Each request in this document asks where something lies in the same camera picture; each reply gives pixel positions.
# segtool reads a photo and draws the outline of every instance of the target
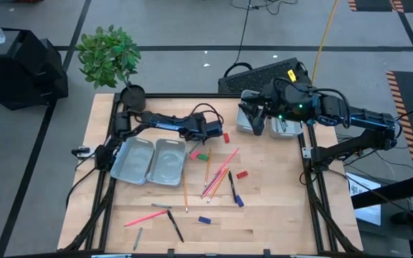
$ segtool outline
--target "wooden table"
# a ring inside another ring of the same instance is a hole
[[[112,99],[113,95],[109,94],[95,96],[84,145],[99,145],[105,140]],[[228,155],[239,148],[238,154],[228,166],[234,175],[243,170],[249,173],[245,178],[234,177],[237,193],[242,197],[245,207],[239,208],[234,203],[227,179],[210,204],[207,204],[207,199],[200,199],[207,166],[207,162],[202,160],[189,159],[184,167],[189,199],[188,213],[184,210],[182,184],[173,188],[149,182],[138,186],[118,181],[106,252],[167,253],[167,249],[175,249],[177,254],[262,254],[263,249],[270,249],[272,254],[316,254],[307,190],[298,180],[303,171],[298,140],[275,140],[269,136],[267,130],[260,137],[238,132],[235,129],[238,99],[154,98],[147,100],[146,109],[183,117],[200,102],[207,102],[218,110],[224,117],[224,132],[229,133],[230,137],[228,144],[224,143],[223,137],[212,138],[198,148],[202,153],[207,153],[208,148],[212,149],[210,178]],[[315,133],[319,146],[337,143],[333,128],[318,125]],[[159,138],[179,140],[178,133],[160,129],[145,130],[138,137],[153,142]],[[188,149],[193,144],[187,143]],[[76,172],[75,182],[93,166],[93,161],[85,162]],[[334,161],[331,168],[343,173],[341,162]],[[89,219],[97,178],[98,172],[80,184],[71,195],[59,248],[67,246]],[[334,173],[325,173],[325,182],[334,221],[351,242],[362,249],[345,178]],[[172,213],[184,236],[184,243],[180,242],[173,225],[165,215],[123,227],[128,221],[161,210],[152,207],[152,203],[174,207]],[[199,216],[210,218],[212,223],[198,222]],[[328,249],[326,228],[322,219],[321,222],[324,246]],[[102,222],[99,221],[94,247],[98,246],[101,226]],[[133,244],[140,227],[144,230],[138,248],[133,252]]]

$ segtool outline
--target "red block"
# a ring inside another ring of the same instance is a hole
[[[242,177],[248,176],[248,172],[243,171],[237,174],[237,178],[241,179]]]
[[[226,143],[229,143],[229,134],[228,133],[224,133],[224,141]]]

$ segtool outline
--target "hazard stripe tape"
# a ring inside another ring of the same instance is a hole
[[[355,0],[348,0],[348,5],[350,6],[351,11],[356,11],[356,2],[355,2]]]
[[[390,0],[390,4],[394,11],[404,13],[404,6],[402,5],[401,0]]]
[[[398,7],[402,7],[400,4],[401,1],[397,0],[391,0],[392,6],[396,6],[394,8],[396,11],[400,11]],[[390,90],[391,90],[391,95],[393,96],[394,100],[394,105],[396,107],[396,110],[398,114],[400,115],[405,115],[407,114],[406,111],[406,106],[404,105],[404,102],[402,101],[401,98],[401,93],[399,91],[398,87],[398,82],[396,81],[396,76],[392,71],[387,71],[386,72],[386,79],[388,80]],[[409,146],[409,152],[412,158],[412,163],[413,163],[413,131],[412,131],[412,126],[410,124],[409,118],[407,116],[404,116],[401,118],[400,123],[403,127],[403,135],[404,138],[406,139],[406,143]]]

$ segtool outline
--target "red eraser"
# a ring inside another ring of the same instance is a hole
[[[200,151],[198,150],[194,150],[193,153],[191,153],[191,155],[189,156],[192,160],[194,160],[195,158],[197,158],[197,156],[200,155]]]
[[[224,133],[224,141],[226,143],[229,143],[229,134],[228,133]]]
[[[248,176],[248,172],[243,171],[237,174],[237,178],[241,179],[242,177]]]

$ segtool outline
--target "blue block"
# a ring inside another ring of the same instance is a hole
[[[239,195],[237,195],[237,204],[238,204],[238,207],[243,207],[244,206],[243,201],[242,201],[242,199],[240,198]]]
[[[205,217],[202,217],[202,216],[199,217],[199,221],[203,222],[203,223],[206,223],[206,224],[211,224],[212,223],[211,219],[208,219],[208,218],[205,218]]]

